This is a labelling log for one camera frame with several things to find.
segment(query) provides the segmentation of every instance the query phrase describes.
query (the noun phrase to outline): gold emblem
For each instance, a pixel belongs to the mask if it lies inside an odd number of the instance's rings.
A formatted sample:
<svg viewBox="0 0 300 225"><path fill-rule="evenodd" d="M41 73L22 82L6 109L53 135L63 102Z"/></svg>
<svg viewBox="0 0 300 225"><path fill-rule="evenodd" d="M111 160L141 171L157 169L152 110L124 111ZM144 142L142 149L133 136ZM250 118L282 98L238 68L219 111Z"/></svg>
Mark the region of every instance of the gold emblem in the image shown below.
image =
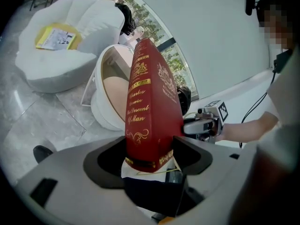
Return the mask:
<svg viewBox="0 0 300 225"><path fill-rule="evenodd" d="M167 153L167 155L161 157L161 158L159 159L159 164L162 165L165 161L168 161L172 156L173 156L173 150L169 151L169 152Z"/></svg>
<svg viewBox="0 0 300 225"><path fill-rule="evenodd" d="M133 135L131 132L128 132L128 130L126 130L126 135L128 137L131 137L136 145L140 145L141 144L141 139L146 139L148 137L148 134L149 134L148 129L144 129L143 131L145 131L144 132L145 134L136 133L136 134Z"/></svg>
<svg viewBox="0 0 300 225"><path fill-rule="evenodd" d="M170 78L167 69L165 67L161 66L160 63L158 63L157 67L158 67L158 75L159 75L160 79L165 83L165 85L174 94L176 94L174 83L173 83L172 79Z"/></svg>
<svg viewBox="0 0 300 225"><path fill-rule="evenodd" d="M143 62L141 64L139 62L136 63L133 72L134 78L140 74L147 72L147 64L144 64Z"/></svg>

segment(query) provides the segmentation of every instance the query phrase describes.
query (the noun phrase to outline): book cover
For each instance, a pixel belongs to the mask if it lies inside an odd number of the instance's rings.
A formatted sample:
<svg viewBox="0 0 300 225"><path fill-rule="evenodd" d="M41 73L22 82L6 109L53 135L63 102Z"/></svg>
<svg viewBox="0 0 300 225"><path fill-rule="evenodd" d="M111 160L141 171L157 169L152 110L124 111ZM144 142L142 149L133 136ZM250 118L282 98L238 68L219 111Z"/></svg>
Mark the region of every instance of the book cover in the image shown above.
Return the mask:
<svg viewBox="0 0 300 225"><path fill-rule="evenodd" d="M182 136L183 117L173 75L150 39L135 47L129 79L126 162L153 173L173 157L173 136Z"/></svg>
<svg viewBox="0 0 300 225"><path fill-rule="evenodd" d="M48 26L39 39L36 48L48 50L69 49L74 39L74 33Z"/></svg>

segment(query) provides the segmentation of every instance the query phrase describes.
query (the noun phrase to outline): gold lettering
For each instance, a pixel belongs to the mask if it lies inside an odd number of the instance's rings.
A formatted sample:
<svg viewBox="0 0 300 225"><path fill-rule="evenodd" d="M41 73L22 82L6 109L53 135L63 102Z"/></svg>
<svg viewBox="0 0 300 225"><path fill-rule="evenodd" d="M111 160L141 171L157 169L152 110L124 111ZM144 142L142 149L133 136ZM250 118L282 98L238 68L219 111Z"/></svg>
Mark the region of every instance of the gold lettering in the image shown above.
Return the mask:
<svg viewBox="0 0 300 225"><path fill-rule="evenodd" d="M140 122L140 121L144 121L145 117L137 117L136 115L134 115L133 117L130 116L128 118L128 124L130 124L131 122Z"/></svg>
<svg viewBox="0 0 300 225"><path fill-rule="evenodd" d="M140 46L137 47L137 50L138 50L138 51L141 51L141 50L143 50L143 49L145 49L145 48L146 48L145 46L140 45Z"/></svg>
<svg viewBox="0 0 300 225"><path fill-rule="evenodd" d="M164 94L165 94L168 98L170 98L174 103L177 103L177 102L175 101L175 99L174 99L173 97L171 97L170 94L168 94L168 93L164 90L164 88L163 88L163 92L164 92Z"/></svg>
<svg viewBox="0 0 300 225"><path fill-rule="evenodd" d="M135 60L137 57L140 57L140 56L143 56L144 55L144 53L141 53L140 52L140 50L137 50L137 52L135 52L135 54L134 54L134 59L133 60Z"/></svg>
<svg viewBox="0 0 300 225"><path fill-rule="evenodd" d="M134 78L132 81L129 82L129 85L132 85L133 83L137 82L140 79L141 79L140 77Z"/></svg>
<svg viewBox="0 0 300 225"><path fill-rule="evenodd" d="M168 89L168 87L165 87L165 86L163 85L163 89L164 89L166 92L168 92L170 96L172 96L173 98L175 98L174 94Z"/></svg>
<svg viewBox="0 0 300 225"><path fill-rule="evenodd" d="M133 104L136 104L136 103L140 103L140 102L142 102L142 99L136 100L136 101L134 101L134 102L130 102L130 103L129 103L129 106L131 106L131 105L133 105Z"/></svg>
<svg viewBox="0 0 300 225"><path fill-rule="evenodd" d="M135 109L134 107L131 108L131 110L127 111L127 115L131 114L131 113L137 113L137 112L143 112L143 111L147 111L149 109L149 105L147 105L146 107L141 107L138 109Z"/></svg>
<svg viewBox="0 0 300 225"><path fill-rule="evenodd" d="M136 93L133 93L133 94L130 94L130 96L129 96L129 98L131 99L131 98L133 98L133 97L135 97L135 96L138 96L138 95L141 95L141 94L143 94L145 92L145 90L139 90L138 92L136 92Z"/></svg>

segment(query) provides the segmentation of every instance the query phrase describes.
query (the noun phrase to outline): book spine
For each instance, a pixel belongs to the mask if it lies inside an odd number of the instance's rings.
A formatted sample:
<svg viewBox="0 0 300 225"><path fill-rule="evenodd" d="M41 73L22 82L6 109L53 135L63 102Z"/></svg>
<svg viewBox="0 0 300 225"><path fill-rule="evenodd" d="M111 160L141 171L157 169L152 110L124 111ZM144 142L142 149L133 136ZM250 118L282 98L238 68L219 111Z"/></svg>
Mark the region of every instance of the book spine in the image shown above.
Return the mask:
<svg viewBox="0 0 300 225"><path fill-rule="evenodd" d="M128 159L149 162L149 164L155 162L157 154L153 149L155 145L151 144L151 83L148 49L146 40L142 40L135 47L130 73L125 137Z"/></svg>

